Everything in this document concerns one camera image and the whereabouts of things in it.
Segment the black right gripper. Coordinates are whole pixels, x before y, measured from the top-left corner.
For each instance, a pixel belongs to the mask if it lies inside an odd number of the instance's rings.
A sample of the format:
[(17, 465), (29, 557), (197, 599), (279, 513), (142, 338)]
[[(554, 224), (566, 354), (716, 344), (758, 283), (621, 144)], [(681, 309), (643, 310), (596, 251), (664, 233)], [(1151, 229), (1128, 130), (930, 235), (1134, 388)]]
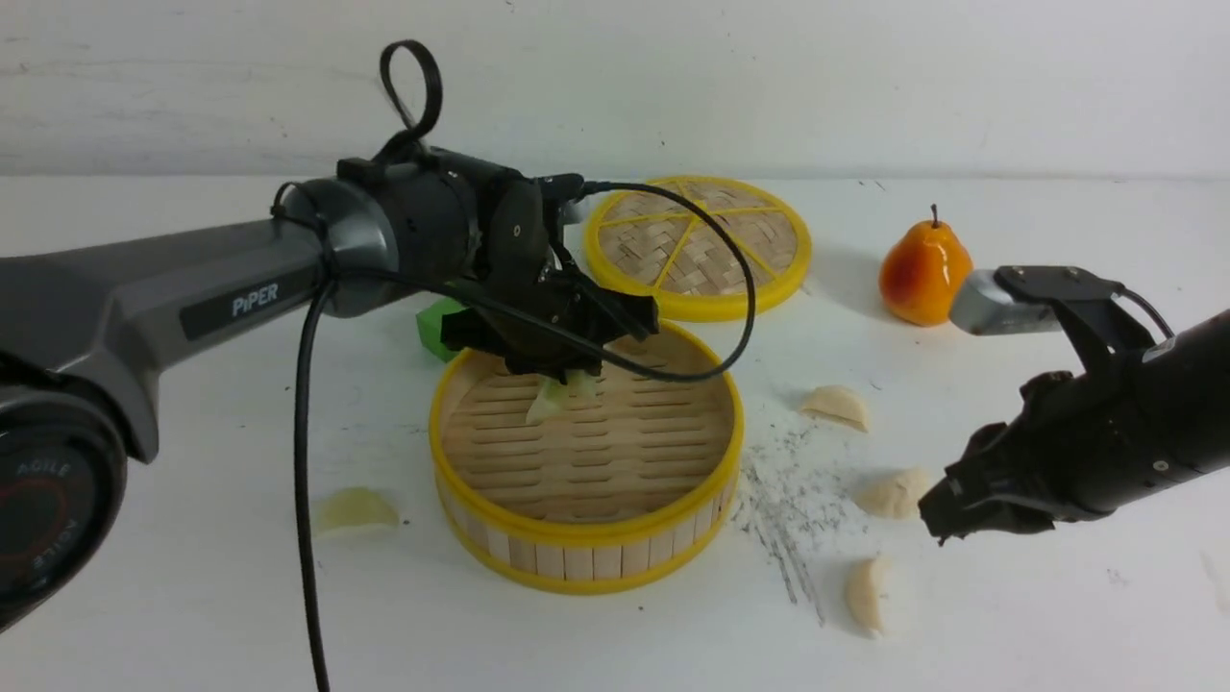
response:
[(1012, 422), (993, 422), (968, 438), (966, 452), (918, 500), (922, 524), (940, 546), (977, 531), (1043, 533), (1057, 524), (1113, 515), (1064, 490), (1060, 473), (1041, 451), (1043, 415), (1076, 380), (1069, 371), (1038, 374), (1021, 385), (1022, 408)]

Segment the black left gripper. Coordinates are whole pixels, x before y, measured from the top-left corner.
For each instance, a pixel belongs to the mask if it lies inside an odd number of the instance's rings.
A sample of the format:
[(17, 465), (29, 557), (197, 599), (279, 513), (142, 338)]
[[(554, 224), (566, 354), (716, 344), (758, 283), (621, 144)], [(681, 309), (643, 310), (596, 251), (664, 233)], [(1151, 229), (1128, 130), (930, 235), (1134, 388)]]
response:
[(646, 340), (661, 329), (658, 306), (646, 295), (615, 293), (581, 272), (563, 245), (563, 225), (549, 225), (535, 179), (506, 179), (480, 206), (480, 241), (474, 275), (461, 281), (467, 304), (443, 321), (449, 349), (486, 352), (513, 374), (545, 374), (566, 381), (581, 369), (601, 372), (601, 349), (631, 337)]

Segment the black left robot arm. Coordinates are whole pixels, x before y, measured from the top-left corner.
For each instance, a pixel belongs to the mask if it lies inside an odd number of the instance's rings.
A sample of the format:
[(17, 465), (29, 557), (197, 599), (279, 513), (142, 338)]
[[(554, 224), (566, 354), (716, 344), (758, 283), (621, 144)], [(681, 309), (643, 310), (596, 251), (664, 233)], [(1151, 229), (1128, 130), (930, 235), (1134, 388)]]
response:
[(657, 334), (649, 297), (565, 259), (579, 175), (526, 177), (446, 149), (347, 159), (276, 194), (255, 222), (2, 259), (2, 627), (71, 580), (119, 510), (129, 458), (157, 456), (162, 372), (310, 304), (335, 318), (455, 285), (446, 345), (515, 372), (601, 360), (510, 318), (606, 345)]

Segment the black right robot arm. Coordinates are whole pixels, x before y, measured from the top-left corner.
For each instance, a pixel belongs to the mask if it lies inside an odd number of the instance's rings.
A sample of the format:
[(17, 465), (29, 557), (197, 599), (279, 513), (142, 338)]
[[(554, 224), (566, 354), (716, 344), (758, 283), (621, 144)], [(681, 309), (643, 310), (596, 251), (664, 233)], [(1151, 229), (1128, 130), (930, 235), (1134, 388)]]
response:
[(919, 499), (927, 533), (1041, 533), (1228, 467), (1229, 318), (1204, 320), (1106, 371), (1044, 372), (1012, 422), (975, 430)]

